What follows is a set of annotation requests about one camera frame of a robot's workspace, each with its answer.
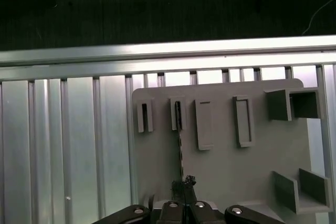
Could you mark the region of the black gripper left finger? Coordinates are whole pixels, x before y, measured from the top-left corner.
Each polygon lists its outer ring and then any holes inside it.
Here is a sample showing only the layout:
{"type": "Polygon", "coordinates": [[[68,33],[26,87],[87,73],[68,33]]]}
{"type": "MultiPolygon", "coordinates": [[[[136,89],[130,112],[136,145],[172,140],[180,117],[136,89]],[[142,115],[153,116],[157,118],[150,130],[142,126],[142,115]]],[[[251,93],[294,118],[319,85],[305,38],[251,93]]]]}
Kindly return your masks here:
{"type": "Polygon", "coordinates": [[[182,223],[184,220],[182,199],[184,185],[182,181],[173,181],[172,199],[164,200],[161,207],[150,209],[143,205],[130,205],[96,223],[182,223]]]}

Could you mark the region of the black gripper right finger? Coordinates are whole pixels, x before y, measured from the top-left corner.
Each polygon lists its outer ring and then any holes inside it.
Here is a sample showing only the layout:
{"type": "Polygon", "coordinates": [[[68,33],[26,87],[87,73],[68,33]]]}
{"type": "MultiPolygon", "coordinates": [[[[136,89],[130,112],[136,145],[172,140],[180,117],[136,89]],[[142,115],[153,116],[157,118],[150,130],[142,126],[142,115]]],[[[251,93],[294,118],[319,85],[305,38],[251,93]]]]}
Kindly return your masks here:
{"type": "Polygon", "coordinates": [[[186,214],[195,223],[283,223],[274,217],[252,210],[241,205],[232,205],[220,212],[209,203],[198,200],[194,191],[194,176],[185,177],[185,209],[186,214]]]}

